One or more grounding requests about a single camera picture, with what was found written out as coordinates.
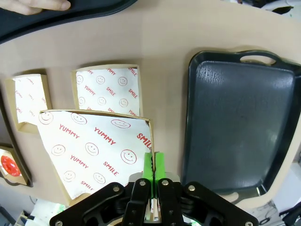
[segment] red object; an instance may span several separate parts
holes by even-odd
[[[14,177],[18,177],[21,175],[21,172],[20,172],[17,164],[11,158],[9,158],[7,156],[1,156],[1,164],[8,174],[10,174]]]

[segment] tray handle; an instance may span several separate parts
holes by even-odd
[[[247,50],[247,51],[241,51],[236,53],[237,60],[240,61],[241,58],[245,56],[262,56],[262,57],[268,57],[275,62],[271,65],[280,65],[280,64],[285,64],[285,62],[276,54],[265,51],[265,50]]]

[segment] cable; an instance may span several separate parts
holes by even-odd
[[[37,202],[34,202],[33,200],[32,200],[32,197],[31,196],[29,196],[29,198],[30,198],[30,201],[35,205]]]

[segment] white paper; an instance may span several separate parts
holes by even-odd
[[[150,128],[141,119],[52,111],[40,114],[38,129],[72,199],[111,182],[125,186],[151,149]]]
[[[135,68],[76,72],[79,108],[139,116]]]
[[[38,124],[39,113],[47,110],[41,75],[13,79],[16,85],[16,111],[18,122]]]

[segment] black tray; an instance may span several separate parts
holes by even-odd
[[[32,187],[33,186],[32,175],[25,164],[25,161],[21,155],[13,131],[10,127],[8,116],[6,114],[5,106],[2,99],[1,90],[0,90],[0,146],[13,148],[14,151],[11,154],[16,164],[18,165],[18,168],[20,169],[21,174],[27,186]],[[10,182],[9,180],[5,179],[1,173],[0,173],[0,177],[3,178],[6,181],[6,183],[8,183],[9,185],[12,186],[22,185],[19,183]]]
[[[44,10],[24,16],[0,8],[0,44],[24,34],[54,25],[93,17],[107,16],[124,10],[137,0],[69,0],[67,11]]]
[[[276,62],[240,61],[250,55]],[[189,65],[183,183],[238,192],[239,200],[266,193],[300,116],[300,75],[300,65],[266,51],[197,53]]]

